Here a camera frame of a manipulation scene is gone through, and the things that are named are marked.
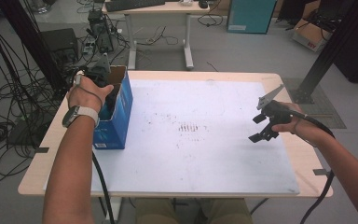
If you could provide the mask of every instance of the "watch strap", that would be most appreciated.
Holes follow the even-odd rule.
[[[78,115],[86,115],[86,116],[91,117],[95,121],[95,126],[94,127],[98,126],[98,121],[99,121],[98,113],[94,109],[89,108],[89,107],[85,107],[85,106],[80,106],[78,111],[77,111],[77,114]]]

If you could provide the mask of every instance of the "cardboard box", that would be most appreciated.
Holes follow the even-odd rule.
[[[93,145],[96,149],[124,149],[132,107],[132,91],[126,66],[111,66],[107,79],[115,86],[117,98],[113,115],[102,119],[94,129]]]
[[[295,26],[295,31],[292,36],[295,41],[314,52],[323,49],[331,36],[330,32],[305,20],[319,5],[320,1],[314,1],[305,5],[302,16],[303,19]]]

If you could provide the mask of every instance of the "desk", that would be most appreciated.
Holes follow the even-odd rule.
[[[135,69],[136,41],[133,40],[133,26],[166,26],[184,25],[186,27],[186,38],[184,39],[184,50],[187,69],[194,68],[190,49],[190,16],[191,14],[207,13],[209,8],[200,8],[195,2],[191,7],[184,7],[178,2],[166,2],[165,5],[155,7],[143,7],[125,11],[107,12],[103,5],[103,13],[124,14],[130,40],[130,56],[128,69]]]
[[[280,77],[276,74],[255,74],[255,73],[215,73],[215,72],[167,72],[167,71],[130,71],[130,80],[219,80],[219,81],[239,81],[239,82],[259,82],[263,85],[266,92],[270,92],[282,84]],[[286,91],[276,97],[278,101],[290,102],[290,97]],[[41,147],[48,147],[48,153],[37,153],[28,168],[19,186],[19,193],[24,195],[44,195],[44,186],[48,179],[58,146],[65,133],[62,127],[62,117],[67,111],[66,104],[62,104],[55,119],[41,144]],[[299,186],[299,194],[296,197],[317,197],[324,188],[325,176],[316,176],[313,169],[320,169],[320,164],[316,153],[310,145],[290,133],[281,134],[291,165],[293,166],[296,181]],[[102,192],[92,192],[93,196],[101,196]],[[158,192],[110,192],[111,196],[118,197],[189,197],[185,193],[161,194]],[[192,194],[191,197],[223,197],[225,194]],[[247,194],[246,192],[231,197],[273,197],[273,195]]]

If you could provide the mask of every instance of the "blue box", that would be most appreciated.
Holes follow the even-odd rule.
[[[266,34],[275,4],[276,0],[231,0],[227,31]]]
[[[110,66],[107,80],[118,91],[115,109],[110,119],[101,119],[94,129],[93,145],[96,149],[124,149],[129,128],[132,91],[126,66]]]

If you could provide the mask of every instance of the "right hand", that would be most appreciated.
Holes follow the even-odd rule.
[[[287,106],[289,109],[294,110],[299,113],[304,113],[297,104],[283,103],[280,104]],[[292,116],[292,120],[286,124],[276,124],[271,127],[272,131],[278,133],[293,133],[299,136],[302,139],[308,140],[313,144],[320,138],[320,134],[323,134],[324,131],[316,127],[314,124],[300,119],[296,116]]]

